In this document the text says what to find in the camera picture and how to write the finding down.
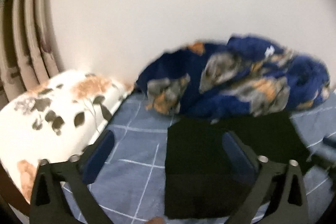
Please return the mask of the person left hand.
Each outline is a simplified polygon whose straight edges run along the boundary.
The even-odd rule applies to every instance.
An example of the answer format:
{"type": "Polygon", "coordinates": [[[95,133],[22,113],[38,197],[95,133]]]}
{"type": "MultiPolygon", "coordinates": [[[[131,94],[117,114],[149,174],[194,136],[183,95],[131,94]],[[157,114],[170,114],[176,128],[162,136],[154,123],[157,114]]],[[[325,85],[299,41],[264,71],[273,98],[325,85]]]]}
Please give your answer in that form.
{"type": "Polygon", "coordinates": [[[154,217],[147,221],[146,224],[165,224],[165,220],[162,217],[154,217]]]}

